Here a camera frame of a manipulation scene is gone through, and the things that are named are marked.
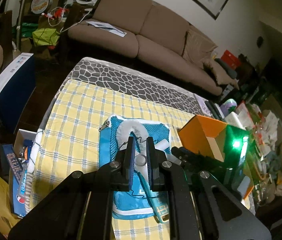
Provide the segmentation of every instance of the green light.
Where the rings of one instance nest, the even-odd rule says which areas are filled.
[[[233,148],[240,148],[241,141],[240,140],[233,140],[232,146],[233,146]]]

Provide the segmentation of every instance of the red object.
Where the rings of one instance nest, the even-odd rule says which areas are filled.
[[[234,70],[242,64],[239,59],[228,50],[223,53],[221,59]]]

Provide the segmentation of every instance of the brown sofa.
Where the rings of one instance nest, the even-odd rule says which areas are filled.
[[[109,23],[127,34],[120,37],[83,21],[69,29],[68,38],[137,58],[213,95],[222,93],[219,85],[233,82],[220,65],[213,63],[219,76],[226,77],[218,83],[218,77],[203,67],[202,61],[210,58],[215,44],[181,16],[152,0],[98,0],[92,20]]]

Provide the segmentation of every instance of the metal bolt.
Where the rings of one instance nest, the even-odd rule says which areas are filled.
[[[73,178],[75,178],[75,179],[80,178],[81,175],[82,175],[82,172],[81,172],[81,171],[74,171],[74,172],[71,173],[71,176],[72,176]]]
[[[210,174],[207,171],[201,171],[200,176],[204,179],[207,179],[208,177],[210,177]]]
[[[169,161],[164,161],[164,162],[162,163],[162,166],[163,166],[163,167],[166,167],[166,168],[170,168],[170,167],[172,166],[172,163],[169,162]]]
[[[110,167],[111,167],[111,168],[117,168],[117,167],[119,167],[119,166],[120,166],[120,163],[118,163],[118,162],[116,162],[116,161],[110,162]]]

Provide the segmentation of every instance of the yellow plaid tablecloth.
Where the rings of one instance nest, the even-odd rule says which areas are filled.
[[[181,146],[177,128],[193,117],[169,106],[68,80],[43,132],[33,174],[31,209],[73,171],[97,170],[98,129],[111,114],[163,122],[171,130],[171,145],[177,147]],[[116,239],[169,239],[169,224],[158,224],[154,217],[112,219],[112,225]]]

